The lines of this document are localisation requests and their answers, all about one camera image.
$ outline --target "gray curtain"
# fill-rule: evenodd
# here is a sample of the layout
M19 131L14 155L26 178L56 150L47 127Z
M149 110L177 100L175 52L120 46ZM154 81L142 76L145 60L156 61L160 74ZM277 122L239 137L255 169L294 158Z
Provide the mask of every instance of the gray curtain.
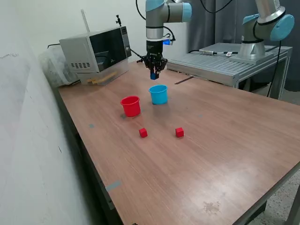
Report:
M229 0L203 0L209 11L215 11ZM204 10L200 0L189 0L193 7L192 20L188 28L188 49L200 49L214 43L241 43L242 21L247 15L257 13L255 0L234 0L222 11L211 14ZM292 46L293 54L290 63L285 88L300 91L300 75L298 75L297 57L300 56L300 45L297 42L300 34L300 2L281 0L288 14L295 17L295 27L283 42L283 46ZM266 40L266 45L278 45L277 42ZM253 78L255 82L270 82L274 68L270 68Z

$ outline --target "floor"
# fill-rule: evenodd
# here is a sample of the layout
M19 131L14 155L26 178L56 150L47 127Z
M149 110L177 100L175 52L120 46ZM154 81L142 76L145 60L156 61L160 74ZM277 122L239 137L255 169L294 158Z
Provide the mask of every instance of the floor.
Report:
M267 95L268 88L256 91L256 94ZM300 105L300 92L284 91L283 101ZM249 225L283 225L300 184L300 170L292 176L269 200L264 213Z

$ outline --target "white wall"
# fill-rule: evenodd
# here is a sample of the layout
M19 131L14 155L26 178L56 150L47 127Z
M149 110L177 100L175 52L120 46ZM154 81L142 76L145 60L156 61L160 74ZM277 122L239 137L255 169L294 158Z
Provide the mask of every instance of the white wall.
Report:
M10 0L0 5L0 224L98 225L71 155L77 146Z
M85 33L80 10L84 9L91 31L115 27L119 14L122 25L127 26L131 48L146 54L145 21L138 15L135 0L12 0L28 33L36 55L59 39ZM145 15L145 0L138 0ZM169 59L187 51L185 23L167 25L177 39L173 46L164 46L164 57Z

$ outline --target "plastic bag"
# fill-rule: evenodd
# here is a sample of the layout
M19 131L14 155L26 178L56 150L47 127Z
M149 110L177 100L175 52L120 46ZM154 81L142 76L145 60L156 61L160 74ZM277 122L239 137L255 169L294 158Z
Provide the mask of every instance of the plastic bag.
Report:
M69 85L79 80L75 73L70 72L60 45L50 46L39 55L38 60L48 82L53 87Z

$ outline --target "cable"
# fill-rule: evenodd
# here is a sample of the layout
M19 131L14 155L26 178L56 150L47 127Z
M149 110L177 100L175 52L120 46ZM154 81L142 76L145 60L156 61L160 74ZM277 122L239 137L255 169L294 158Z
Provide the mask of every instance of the cable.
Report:
M220 8L219 10L217 10L217 11L215 11L215 12L211 12L211 11L209 11L209 10L205 7L205 5L204 5L204 3L203 3L203 0L200 0L200 2L201 2L201 4L202 4L203 8L204 8L205 11L208 12L208 13L217 13L217 12L220 12L222 9L224 9L226 6L228 6L232 1L233 1L233 0L230 0L226 5L224 5L224 6L223 6L222 8Z
M137 5L137 0L135 0L135 6L136 6L136 9L137 9L137 12L140 14L141 18L143 18L144 20L146 20L145 17L143 17L143 15L141 14L140 10L139 10L139 7Z
M136 10L139 13L139 15L141 16L141 18L143 18L144 20L146 20L146 18L141 14L140 10L139 10L139 6L137 5L137 0L135 0L135 6L136 6ZM166 28L168 31L170 31L170 33L172 34L172 40L171 41L176 41L175 39L175 35L174 33L171 31L170 28L164 26L164 28Z
M47 49L48 49L50 46L55 46L55 45L60 45L60 44L51 44L51 45L48 45Z
M203 50L203 49L194 49L189 51L188 53L193 53L193 52L200 52L205 55L223 55L227 54L228 52L214 52L214 51L208 51L208 50Z
M280 50L281 50L281 41L279 42L279 50L278 50L277 62L276 62L275 71L274 71L274 74L273 74L273 78L272 78L272 81L271 81L271 85L269 87L269 91L268 91L267 97L269 97L269 95L270 95L272 84L274 82L275 74L276 74L276 71L277 71L278 63L279 63Z
M168 27L166 27L166 26L164 26L164 28L166 28L166 29L167 29L168 31L170 31L170 33L172 34L172 39L171 39L171 41L176 41L176 38L175 38L175 35L174 35L173 31L171 31L171 29L168 28Z
M130 51L132 51L134 54L136 54L138 57L142 58L142 56L140 56L138 53L136 53L135 51L133 51L132 49L130 49Z
M166 36L168 36L168 38L169 38L171 36L171 34L167 33L167 34L164 35L164 37L166 37Z

